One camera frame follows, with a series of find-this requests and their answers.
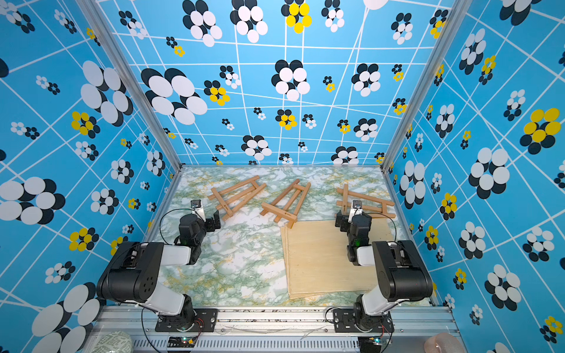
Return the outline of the wooden easel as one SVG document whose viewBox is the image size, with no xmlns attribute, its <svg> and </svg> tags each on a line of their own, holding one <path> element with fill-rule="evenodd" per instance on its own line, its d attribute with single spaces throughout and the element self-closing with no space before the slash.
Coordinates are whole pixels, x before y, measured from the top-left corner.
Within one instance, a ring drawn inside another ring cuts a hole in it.
<svg viewBox="0 0 565 353">
<path fill-rule="evenodd" d="M 299 179 L 294 180 L 274 201 L 262 203 L 260 215 L 266 216 L 271 213 L 275 215 L 275 223 L 284 219 L 287 220 L 287 227 L 292 228 L 298 221 L 298 215 L 310 188 L 310 182 L 300 185 Z"/>
<path fill-rule="evenodd" d="M 372 218 L 389 217 L 390 219 L 396 219 L 397 217 L 393 213 L 395 204 L 390 200 L 380 199 L 378 197 L 372 197 L 350 191 L 349 185 L 347 184 L 344 184 L 343 188 L 337 188 L 336 191 L 338 194 L 341 194 L 340 198 L 336 202 L 336 205 L 344 215 L 349 214 L 353 202 L 357 200 L 361 201 L 362 210 L 372 216 Z"/>
<path fill-rule="evenodd" d="M 253 176 L 224 190 L 212 188 L 207 198 L 219 203 L 216 209 L 225 211 L 222 220 L 226 221 L 266 188 L 266 183 L 259 184 L 258 180 L 259 176 Z"/>
</svg>

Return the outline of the plywood board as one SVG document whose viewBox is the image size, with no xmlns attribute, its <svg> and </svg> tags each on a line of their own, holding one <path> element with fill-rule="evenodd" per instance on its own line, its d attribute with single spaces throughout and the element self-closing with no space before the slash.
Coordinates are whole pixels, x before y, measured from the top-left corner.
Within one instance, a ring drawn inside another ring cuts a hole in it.
<svg viewBox="0 0 565 353">
<path fill-rule="evenodd" d="M 333 221 L 297 222 L 280 229 L 288 292 L 292 299 L 370 291 L 378 285 L 373 266 L 355 266 L 347 257 L 347 234 Z"/>
</svg>

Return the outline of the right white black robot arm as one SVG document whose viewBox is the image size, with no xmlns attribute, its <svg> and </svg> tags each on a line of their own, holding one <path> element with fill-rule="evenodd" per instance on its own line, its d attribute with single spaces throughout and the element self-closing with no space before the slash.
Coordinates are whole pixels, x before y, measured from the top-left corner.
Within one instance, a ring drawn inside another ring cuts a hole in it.
<svg viewBox="0 0 565 353">
<path fill-rule="evenodd" d="M 419 302 L 433 294 L 433 281 L 413 241 L 370 241 L 372 217 L 354 210 L 345 216 L 338 212 L 335 225 L 347 234 L 347 256 L 355 266 L 373 267 L 377 286 L 360 295 L 351 310 L 335 309 L 336 325 L 349 327 L 346 315 L 355 329 L 393 332 L 391 309 L 404 302 Z"/>
</svg>

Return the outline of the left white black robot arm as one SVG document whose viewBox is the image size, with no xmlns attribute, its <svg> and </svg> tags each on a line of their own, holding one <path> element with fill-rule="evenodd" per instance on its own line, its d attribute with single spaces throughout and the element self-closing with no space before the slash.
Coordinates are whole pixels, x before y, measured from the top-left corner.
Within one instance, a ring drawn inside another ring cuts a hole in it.
<svg viewBox="0 0 565 353">
<path fill-rule="evenodd" d="M 158 275 L 165 266 L 196 264 L 205 236 L 220 228 L 219 212 L 203 219 L 193 211 L 180 219 L 180 234 L 173 244 L 124 242 L 99 278 L 98 297 L 156 313 L 157 332 L 213 332 L 218 310 L 194 308 L 189 295 L 166 287 Z"/>
</svg>

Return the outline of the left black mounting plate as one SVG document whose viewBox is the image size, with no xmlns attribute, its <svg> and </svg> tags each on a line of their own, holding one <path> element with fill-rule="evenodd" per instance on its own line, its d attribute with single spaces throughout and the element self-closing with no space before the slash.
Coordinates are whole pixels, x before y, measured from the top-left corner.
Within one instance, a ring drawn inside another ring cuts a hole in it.
<svg viewBox="0 0 565 353">
<path fill-rule="evenodd" d="M 156 332 L 213 332 L 217 309 L 196 309 L 177 316 L 158 316 Z"/>
</svg>

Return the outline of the black mounting plate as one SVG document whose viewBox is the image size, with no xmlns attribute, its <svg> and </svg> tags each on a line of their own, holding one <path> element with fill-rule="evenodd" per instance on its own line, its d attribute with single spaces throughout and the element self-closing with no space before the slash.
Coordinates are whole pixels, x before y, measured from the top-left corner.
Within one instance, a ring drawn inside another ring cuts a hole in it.
<svg viewBox="0 0 565 353">
<path fill-rule="evenodd" d="M 352 308 L 334 308 L 330 311 L 330 322 L 336 333 L 376 333 L 378 335 L 394 332 L 391 314 L 371 316 L 367 320 L 356 317 Z"/>
<path fill-rule="evenodd" d="M 177 316 L 158 316 L 156 332 L 213 332 L 217 309 L 196 309 Z"/>
</svg>

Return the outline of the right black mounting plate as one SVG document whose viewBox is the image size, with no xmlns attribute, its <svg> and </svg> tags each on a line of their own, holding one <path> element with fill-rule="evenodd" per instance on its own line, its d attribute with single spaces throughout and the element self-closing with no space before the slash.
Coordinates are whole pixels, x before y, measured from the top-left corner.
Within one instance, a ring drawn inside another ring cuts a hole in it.
<svg viewBox="0 0 565 353">
<path fill-rule="evenodd" d="M 356 317 L 352 308 L 334 308 L 330 311 L 330 322 L 336 333 L 376 333 L 378 335 L 394 332 L 391 314 L 371 316 L 367 320 Z"/>
</svg>

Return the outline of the green patterned round object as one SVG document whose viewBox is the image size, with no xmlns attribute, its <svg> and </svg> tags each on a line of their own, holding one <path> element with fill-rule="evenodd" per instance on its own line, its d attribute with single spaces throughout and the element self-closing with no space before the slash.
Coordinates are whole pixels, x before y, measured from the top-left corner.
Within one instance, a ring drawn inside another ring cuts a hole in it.
<svg viewBox="0 0 565 353">
<path fill-rule="evenodd" d="M 133 353 L 133 340 L 129 334 L 115 331 L 103 336 L 92 348 L 92 353 Z"/>
</svg>

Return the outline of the pink round object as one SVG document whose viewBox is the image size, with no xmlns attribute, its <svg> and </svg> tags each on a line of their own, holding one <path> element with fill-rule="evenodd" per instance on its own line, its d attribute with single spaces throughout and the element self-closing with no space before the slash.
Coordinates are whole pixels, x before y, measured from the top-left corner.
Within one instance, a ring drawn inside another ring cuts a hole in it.
<svg viewBox="0 0 565 353">
<path fill-rule="evenodd" d="M 465 353 L 463 344 L 455 336 L 443 332 L 434 335 L 424 343 L 425 353 Z"/>
</svg>

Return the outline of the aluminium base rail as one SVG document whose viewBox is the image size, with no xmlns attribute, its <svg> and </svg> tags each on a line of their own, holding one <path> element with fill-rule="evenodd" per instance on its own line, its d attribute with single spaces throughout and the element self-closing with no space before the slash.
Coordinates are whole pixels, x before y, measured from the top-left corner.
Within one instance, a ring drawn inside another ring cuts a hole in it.
<svg viewBox="0 0 565 353">
<path fill-rule="evenodd" d="M 122 331 L 134 352 L 425 352 L 439 333 L 465 347 L 445 307 L 396 307 L 394 332 L 336 333 L 330 307 L 219 307 L 213 332 L 156 332 L 157 316 L 140 309 L 110 307 L 101 313 L 85 345 L 91 352 L 105 335 Z"/>
</svg>

